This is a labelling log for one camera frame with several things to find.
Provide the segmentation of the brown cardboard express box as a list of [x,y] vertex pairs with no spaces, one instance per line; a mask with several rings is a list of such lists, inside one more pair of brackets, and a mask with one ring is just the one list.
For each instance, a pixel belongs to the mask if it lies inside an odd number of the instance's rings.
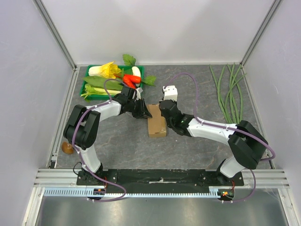
[[166,137],[166,120],[161,116],[159,105],[147,105],[152,117],[148,118],[148,134],[151,138]]

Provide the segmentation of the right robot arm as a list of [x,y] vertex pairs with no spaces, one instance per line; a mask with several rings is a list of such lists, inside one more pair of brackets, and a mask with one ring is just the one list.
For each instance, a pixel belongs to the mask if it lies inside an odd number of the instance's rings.
[[177,102],[163,100],[158,105],[159,116],[167,126],[181,136],[202,137],[228,145],[232,156],[223,160],[215,173],[216,182],[227,185],[234,176],[244,169],[257,168],[268,143],[259,131],[248,121],[238,124],[222,124],[206,121],[182,113]]

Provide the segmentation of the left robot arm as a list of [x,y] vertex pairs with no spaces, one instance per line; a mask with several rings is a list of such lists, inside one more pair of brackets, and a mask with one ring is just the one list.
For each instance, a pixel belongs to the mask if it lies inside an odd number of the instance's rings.
[[108,101],[94,105],[76,105],[65,125],[63,136],[78,152],[82,168],[88,171],[87,180],[93,185],[103,181],[102,164],[99,161],[94,142],[99,123],[110,117],[129,112],[134,118],[152,118],[140,89],[124,86],[120,93]]

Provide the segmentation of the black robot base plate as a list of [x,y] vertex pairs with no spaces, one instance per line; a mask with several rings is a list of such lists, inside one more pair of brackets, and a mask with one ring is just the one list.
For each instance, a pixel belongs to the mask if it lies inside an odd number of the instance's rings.
[[103,169],[96,174],[131,192],[208,192],[210,186],[243,186],[242,173],[226,178],[205,169]]

